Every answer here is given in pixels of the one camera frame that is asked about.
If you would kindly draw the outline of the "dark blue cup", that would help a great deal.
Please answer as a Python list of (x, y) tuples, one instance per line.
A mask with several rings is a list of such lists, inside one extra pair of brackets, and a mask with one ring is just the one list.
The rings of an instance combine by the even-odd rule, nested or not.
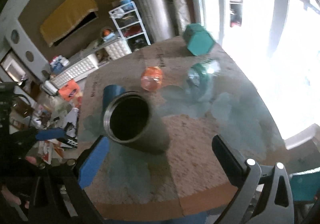
[(108, 105), (119, 95), (125, 92), (125, 88), (120, 85), (108, 85), (103, 90), (103, 109), (102, 114), (105, 113)]

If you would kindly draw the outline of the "white tufted tv bench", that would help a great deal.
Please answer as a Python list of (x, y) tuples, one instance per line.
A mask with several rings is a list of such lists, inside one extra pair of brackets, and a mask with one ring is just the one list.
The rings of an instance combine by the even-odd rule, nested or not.
[(100, 45), (94, 41), (89, 44), (88, 48), (70, 58), (70, 64), (63, 68), (58, 75), (53, 76), (50, 82), (57, 89), (60, 89), (71, 79), (76, 82), (82, 80), (109, 61), (117, 60), (131, 53), (127, 41), (121, 38), (116, 37)]

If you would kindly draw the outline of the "cardboard box by window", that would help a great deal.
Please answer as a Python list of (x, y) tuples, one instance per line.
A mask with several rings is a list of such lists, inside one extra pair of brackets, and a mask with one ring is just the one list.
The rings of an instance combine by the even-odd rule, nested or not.
[(304, 158), (319, 152), (319, 125), (313, 124), (284, 141), (290, 157)]

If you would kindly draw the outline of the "blue bucket with orange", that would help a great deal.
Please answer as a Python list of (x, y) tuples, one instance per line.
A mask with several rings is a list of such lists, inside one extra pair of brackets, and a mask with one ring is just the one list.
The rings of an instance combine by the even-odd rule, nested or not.
[(112, 39), (113, 37), (115, 37), (116, 34), (115, 34), (114, 30), (111, 27), (104, 27), (100, 31), (100, 36), (101, 36), (101, 39), (104, 42), (106, 42), (106, 41)]

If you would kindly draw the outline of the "teal hexagonal box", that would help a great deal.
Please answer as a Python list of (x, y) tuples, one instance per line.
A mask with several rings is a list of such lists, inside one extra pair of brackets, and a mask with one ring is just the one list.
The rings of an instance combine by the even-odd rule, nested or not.
[(212, 35), (198, 23), (187, 25), (182, 37), (188, 51), (194, 56), (208, 54), (216, 44)]

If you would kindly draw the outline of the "black zippo bottle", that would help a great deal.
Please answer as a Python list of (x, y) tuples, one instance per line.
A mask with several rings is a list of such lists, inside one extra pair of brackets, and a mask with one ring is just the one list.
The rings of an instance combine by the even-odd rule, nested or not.
[(78, 140), (74, 138), (67, 138), (67, 139), (62, 138), (60, 142), (73, 148), (78, 147)]

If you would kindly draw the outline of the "clear jar green lid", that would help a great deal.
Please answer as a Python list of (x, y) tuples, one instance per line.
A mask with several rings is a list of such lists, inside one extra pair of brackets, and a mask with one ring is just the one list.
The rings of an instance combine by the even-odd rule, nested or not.
[(187, 93), (196, 102), (210, 101), (214, 93), (214, 81), (220, 73), (220, 63), (216, 59), (207, 59), (194, 64), (186, 78)]

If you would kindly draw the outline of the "orange plastic bag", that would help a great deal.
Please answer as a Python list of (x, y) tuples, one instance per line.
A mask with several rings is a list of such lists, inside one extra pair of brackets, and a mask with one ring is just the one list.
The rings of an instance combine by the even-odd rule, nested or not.
[(80, 86), (75, 80), (71, 79), (63, 87), (61, 87), (58, 93), (65, 101), (70, 101), (79, 91)]

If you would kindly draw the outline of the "orange plastic jar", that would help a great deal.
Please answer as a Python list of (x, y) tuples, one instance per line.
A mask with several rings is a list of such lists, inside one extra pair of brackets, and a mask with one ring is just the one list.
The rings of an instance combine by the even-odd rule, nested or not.
[(158, 66), (147, 67), (140, 78), (141, 87), (146, 91), (156, 91), (162, 85), (163, 71)]

